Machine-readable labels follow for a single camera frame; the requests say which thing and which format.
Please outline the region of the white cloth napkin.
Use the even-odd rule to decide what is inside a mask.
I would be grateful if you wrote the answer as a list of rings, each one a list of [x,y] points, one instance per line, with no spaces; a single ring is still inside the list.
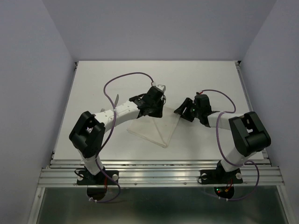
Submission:
[[[163,108],[162,118],[144,116],[132,121],[127,131],[140,138],[155,143],[161,147],[168,147],[172,135],[178,125],[180,115],[172,108]]]

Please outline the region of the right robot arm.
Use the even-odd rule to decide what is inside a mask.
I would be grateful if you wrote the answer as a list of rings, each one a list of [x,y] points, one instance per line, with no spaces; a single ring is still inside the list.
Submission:
[[[240,167],[257,152],[271,144],[271,138],[255,112],[236,114],[212,110],[208,95],[197,93],[194,99],[186,98],[174,111],[181,118],[193,122],[199,119],[206,127],[229,130],[234,141],[233,149],[223,155],[215,169],[200,171],[201,184],[226,184],[243,182]]]

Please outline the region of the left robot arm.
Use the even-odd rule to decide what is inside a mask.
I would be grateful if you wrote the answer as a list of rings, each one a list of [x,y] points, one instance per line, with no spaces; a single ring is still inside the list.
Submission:
[[[147,93],[132,97],[112,110],[97,114],[86,111],[80,115],[69,135],[84,162],[84,168],[75,173],[78,176],[77,185],[118,184],[119,172],[106,171],[99,157],[104,135],[129,120],[143,116],[161,118],[165,90],[164,85],[152,86]]]

